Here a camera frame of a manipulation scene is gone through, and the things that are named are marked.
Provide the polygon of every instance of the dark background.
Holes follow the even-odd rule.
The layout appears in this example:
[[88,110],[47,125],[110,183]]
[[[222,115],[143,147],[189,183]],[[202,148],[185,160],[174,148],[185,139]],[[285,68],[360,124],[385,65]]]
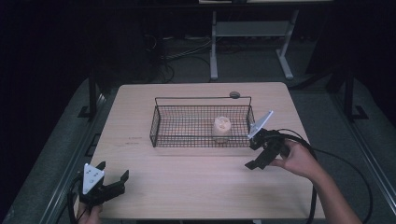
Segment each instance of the dark background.
[[[156,76],[161,45],[147,53],[142,34],[210,34],[210,11],[86,10],[97,6],[100,3],[81,7],[70,1],[0,1],[1,219],[90,72],[97,75],[103,92],[121,83],[148,82]],[[394,4],[335,1],[328,9],[302,10],[296,24],[294,39],[318,40],[307,73],[344,64],[396,124]]]

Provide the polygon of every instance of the black cable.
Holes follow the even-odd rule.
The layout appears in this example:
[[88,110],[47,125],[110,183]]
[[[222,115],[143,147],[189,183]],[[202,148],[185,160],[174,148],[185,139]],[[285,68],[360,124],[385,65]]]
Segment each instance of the black cable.
[[77,224],[78,221],[76,220],[75,217],[75,212],[74,212],[74,206],[73,206],[73,189],[75,187],[75,185],[77,184],[78,181],[81,181],[82,177],[80,174],[78,174],[78,176],[76,178],[73,179],[72,183],[70,184],[69,187],[69,191],[67,192],[67,207],[68,207],[68,214],[69,214],[69,218],[70,218],[70,223],[72,224]]
[[347,161],[346,159],[344,159],[344,158],[342,158],[342,157],[339,157],[339,156],[337,156],[337,155],[335,155],[335,154],[332,154],[332,153],[330,153],[330,152],[326,152],[326,151],[317,149],[317,148],[314,148],[314,150],[315,150],[315,151],[318,151],[318,152],[321,152],[321,153],[324,153],[324,154],[326,154],[326,155],[335,157],[336,159],[338,159],[338,160],[340,160],[340,161],[343,161],[344,163],[346,163],[347,165],[349,165],[352,169],[354,169],[354,170],[361,176],[361,179],[363,180],[363,182],[364,182],[364,184],[365,184],[365,186],[366,186],[366,188],[367,188],[367,191],[368,191],[368,193],[369,193],[369,200],[370,200],[369,210],[368,210],[368,212],[367,212],[367,216],[366,216],[366,218],[363,220],[363,223],[367,223],[368,220],[370,219],[372,213],[373,213],[373,193],[372,193],[372,190],[371,190],[371,188],[370,188],[370,184],[369,184],[369,182],[367,181],[367,179],[364,177],[364,175],[361,173],[361,171],[360,171],[355,165],[353,165],[351,162]]
[[162,56],[162,58],[164,60],[174,60],[174,59],[183,58],[184,56],[187,56],[187,55],[192,55],[194,53],[204,53],[203,50],[210,49],[210,43],[211,43],[211,41],[207,41],[202,46],[196,47],[194,49],[189,49],[187,51],[184,51],[184,52],[181,52],[181,53],[177,53],[177,54],[174,54],[174,55],[170,55],[170,56],[164,55],[164,56]]
[[56,218],[56,222],[55,223],[59,223],[59,221],[61,220],[62,214],[64,213],[64,210],[66,209],[67,205],[68,205],[68,203],[66,202],[64,204],[64,207],[62,208],[61,213],[59,214],[58,218]]
[[[308,151],[311,153],[311,155],[314,157],[314,159],[317,161],[317,155],[315,154],[315,151],[313,150],[313,148],[311,147],[311,145],[309,145],[299,134],[297,134],[297,132],[289,130],[289,129],[279,129],[278,131],[288,131],[288,132],[292,132],[295,133],[298,137],[294,136],[294,135],[290,135],[290,134],[286,134],[286,133],[281,133],[281,137],[283,138],[287,138],[293,141],[296,141],[298,143],[300,143],[301,145],[303,145],[304,147],[306,147],[308,149]],[[271,135],[266,135],[265,138],[271,138]],[[315,187],[312,187],[312,196],[311,196],[311,207],[309,209],[309,216],[308,219],[306,220],[306,224],[310,224],[312,223],[312,221],[314,220],[315,217],[315,211],[316,211],[316,207],[317,207],[317,190],[315,189]]]
[[242,48],[238,42],[230,39],[224,39],[223,41],[219,42],[218,48],[218,54],[235,54],[246,50],[248,47]]
[[293,141],[296,141],[296,142],[301,143],[304,147],[306,147],[308,150],[310,150],[310,152],[311,152],[311,150],[312,150],[312,152],[314,152],[314,153],[313,153],[313,154],[311,153],[311,154],[314,156],[314,158],[315,158],[316,160],[317,160],[317,157],[316,157],[316,155],[315,155],[315,151],[318,151],[318,152],[321,152],[321,153],[326,154],[326,155],[328,155],[328,156],[335,157],[336,159],[338,159],[338,160],[344,162],[345,164],[349,165],[353,170],[355,170],[355,171],[358,173],[358,175],[359,175],[359,176],[361,177],[361,179],[363,180],[363,182],[364,182],[364,184],[365,184],[365,186],[366,186],[366,188],[367,188],[367,191],[368,191],[368,193],[369,193],[369,209],[368,209],[366,218],[365,218],[365,219],[363,220],[363,222],[362,222],[362,223],[367,223],[368,220],[370,219],[372,213],[373,213],[373,193],[372,193],[372,190],[371,190],[371,188],[370,188],[370,184],[368,183],[367,179],[364,177],[363,173],[362,173],[355,165],[353,165],[351,162],[347,161],[346,159],[344,159],[344,158],[342,158],[342,157],[340,157],[340,156],[337,156],[337,155],[335,155],[335,154],[332,154],[332,153],[330,153],[330,152],[326,152],[326,151],[323,151],[323,150],[320,150],[320,149],[317,149],[317,148],[312,148],[312,147],[311,147],[307,142],[305,142],[305,140],[304,140],[299,134],[297,134],[297,132],[295,132],[295,131],[292,131],[292,130],[289,130],[289,129],[279,129],[278,131],[287,131],[287,132],[291,132],[291,133],[296,134],[300,139],[297,138],[297,137],[295,137],[295,136],[289,135],[289,134],[284,134],[284,133],[282,133],[281,135],[283,135],[282,137],[284,137],[284,138],[288,138],[288,139],[290,139],[290,140],[293,140]]
[[85,207],[84,211],[79,215],[79,218],[77,219],[77,223],[79,223],[79,220],[84,216],[85,212],[87,212],[87,207]]
[[169,77],[169,78],[166,78],[166,75],[165,75],[165,72],[163,72],[162,70],[160,70],[159,72],[161,73],[161,75],[162,75],[162,83],[163,84],[165,84],[165,83],[169,83],[169,82],[173,82],[173,78],[174,78],[174,76],[175,76],[175,69],[171,66],[171,65],[169,65],[169,64],[165,64],[164,65],[164,67],[165,67],[165,72],[167,73],[168,72],[168,69],[170,69],[171,70],[171,77]]
[[203,61],[204,63],[206,63],[208,66],[210,66],[210,63],[209,63],[207,60],[205,60],[205,59],[203,59],[203,58],[201,58],[201,57],[199,57],[199,56],[186,55],[186,56],[181,56],[181,57],[179,57],[178,59],[188,59],[188,58],[193,58],[193,59],[201,60],[201,61]]

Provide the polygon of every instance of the wooden table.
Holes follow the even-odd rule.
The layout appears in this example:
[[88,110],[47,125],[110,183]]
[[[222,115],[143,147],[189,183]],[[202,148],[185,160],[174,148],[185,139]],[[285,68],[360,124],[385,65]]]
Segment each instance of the wooden table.
[[[127,85],[119,89],[92,165],[106,161],[105,185],[130,170],[125,194],[104,204],[101,217],[119,219],[307,218],[312,184],[278,167],[253,171],[245,163],[262,149],[153,147],[155,97],[251,96],[255,119],[274,110],[265,128],[304,127],[282,83]],[[324,218],[318,200],[316,218]]]

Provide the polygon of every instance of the hand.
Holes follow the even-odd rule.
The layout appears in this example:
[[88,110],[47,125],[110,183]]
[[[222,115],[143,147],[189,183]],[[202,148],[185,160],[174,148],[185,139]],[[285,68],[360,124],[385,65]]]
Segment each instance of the hand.
[[290,149],[289,156],[282,156],[282,159],[274,159],[270,165],[282,167],[295,175],[306,177],[311,181],[318,172],[323,171],[306,147],[289,139],[285,139],[285,145]]
[[77,212],[78,224],[100,224],[99,213],[102,210],[102,205],[94,206],[90,211],[87,204],[79,203]]

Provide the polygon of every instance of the wire basket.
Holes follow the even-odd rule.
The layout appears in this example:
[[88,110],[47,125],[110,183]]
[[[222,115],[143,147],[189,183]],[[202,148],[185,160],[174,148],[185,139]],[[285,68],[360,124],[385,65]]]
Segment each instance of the wire basket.
[[[238,105],[241,101],[248,104]],[[248,147],[254,123],[251,97],[157,97],[150,140],[154,147]],[[212,129],[216,117],[226,117],[232,128],[216,141]]]

